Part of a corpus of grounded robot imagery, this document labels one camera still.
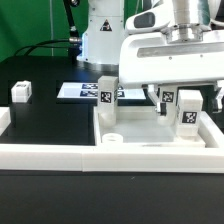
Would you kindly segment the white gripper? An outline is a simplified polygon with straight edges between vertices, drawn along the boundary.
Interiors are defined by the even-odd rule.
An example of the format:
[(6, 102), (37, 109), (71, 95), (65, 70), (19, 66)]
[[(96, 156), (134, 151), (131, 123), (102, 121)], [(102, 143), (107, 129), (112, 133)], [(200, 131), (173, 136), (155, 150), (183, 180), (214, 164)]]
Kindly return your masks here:
[(215, 6), (154, 6), (131, 16), (120, 50), (119, 81), (126, 87), (149, 85), (148, 97), (160, 116), (166, 103), (157, 85), (216, 82), (213, 112), (224, 98), (224, 30), (214, 30)]

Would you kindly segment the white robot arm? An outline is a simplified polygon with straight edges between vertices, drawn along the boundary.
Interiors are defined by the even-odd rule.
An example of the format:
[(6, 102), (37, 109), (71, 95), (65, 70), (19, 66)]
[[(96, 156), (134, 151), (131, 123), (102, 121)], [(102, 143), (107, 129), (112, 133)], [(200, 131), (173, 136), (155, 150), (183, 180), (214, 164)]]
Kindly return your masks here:
[(142, 88), (166, 112), (163, 87), (213, 85), (213, 110), (224, 98), (224, 22), (221, 0), (143, 0), (143, 11), (124, 19), (124, 0), (88, 0), (88, 28), (78, 61), (95, 69), (119, 71), (126, 88)]

